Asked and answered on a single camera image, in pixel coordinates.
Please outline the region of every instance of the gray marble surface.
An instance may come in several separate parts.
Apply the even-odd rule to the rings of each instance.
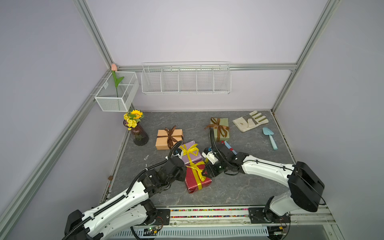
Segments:
[[[230,112],[147,112],[141,125],[149,135],[149,142],[144,146],[136,146],[129,139],[120,163],[118,173],[112,187],[111,197],[122,192],[130,185],[134,176],[147,166],[160,162],[169,151],[157,150],[155,147],[157,131],[177,125],[183,129],[184,142],[194,140],[202,152],[209,144],[209,130],[204,127],[210,124],[210,118],[228,118],[230,139],[228,143],[237,152],[246,152],[255,157],[280,163],[292,163],[292,158],[284,144],[284,140],[269,111],[261,111],[269,123],[241,132],[232,120],[244,116],[249,111]],[[263,134],[262,127],[268,127],[275,134],[273,138],[278,146],[273,150],[269,137]],[[172,187],[151,198],[157,207],[175,205],[264,205],[273,195],[279,195],[287,188],[272,180],[255,175],[238,174],[228,176],[220,174],[212,179],[210,186],[189,194],[184,182],[175,181]]]

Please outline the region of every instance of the tulip stem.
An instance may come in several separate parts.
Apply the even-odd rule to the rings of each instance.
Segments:
[[[112,75],[113,75],[113,79],[114,79],[114,81],[115,81],[116,96],[119,97],[119,94],[118,94],[118,87],[116,86],[116,82],[117,82],[118,78],[116,77],[116,73],[115,73],[115,71],[112,71]]]

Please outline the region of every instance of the purple gift box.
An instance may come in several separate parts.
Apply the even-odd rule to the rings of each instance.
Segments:
[[[180,149],[182,149],[181,147],[183,147],[183,148],[185,148],[186,150],[188,150],[190,147],[192,147],[192,146],[195,145],[195,144],[196,144],[195,141],[188,142],[188,143],[186,143],[186,144],[181,145],[181,146],[180,146]],[[191,161],[192,161],[193,163],[195,163],[195,162],[199,162],[199,161],[203,160],[203,156],[201,156],[201,154],[200,154],[199,151],[197,151],[197,156],[195,156],[195,154],[196,154],[196,150],[189,154],[189,156],[191,157]],[[182,151],[182,157],[181,157],[181,160],[183,160],[185,166],[189,165],[189,158],[188,158],[187,155],[184,155],[184,151]]]

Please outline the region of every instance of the pink tulip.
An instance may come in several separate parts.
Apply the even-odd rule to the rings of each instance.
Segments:
[[[116,66],[116,64],[113,63],[113,64],[111,65],[111,70],[112,70],[112,71],[117,71],[117,70],[118,70],[118,67]]]

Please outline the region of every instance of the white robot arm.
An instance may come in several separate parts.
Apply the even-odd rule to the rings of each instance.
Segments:
[[[213,178],[231,170],[265,177],[289,187],[285,193],[270,197],[261,210],[250,212],[251,222],[279,222],[281,216],[296,209],[317,211],[324,184],[305,163],[275,163],[243,152],[235,155],[224,144],[216,146],[212,130],[210,138],[212,146],[202,152],[209,160],[204,176]],[[84,213],[72,212],[63,240],[104,240],[129,227],[134,233],[132,226],[135,225],[152,225],[157,210],[149,198],[167,190],[173,181],[185,179],[186,166],[175,154],[181,144],[181,141],[175,144],[165,161],[141,171],[122,193]],[[163,166],[159,170],[153,170],[160,165]]]
[[[266,222],[275,222],[280,216],[296,210],[304,209],[316,212],[324,190],[323,182],[303,162],[281,164],[259,159],[247,153],[236,155],[224,144],[217,147],[213,131],[210,131],[211,147],[202,153],[209,161],[205,167],[206,177],[216,177],[228,170],[243,174],[254,174],[279,182],[289,190],[268,200],[261,215],[255,218]]]

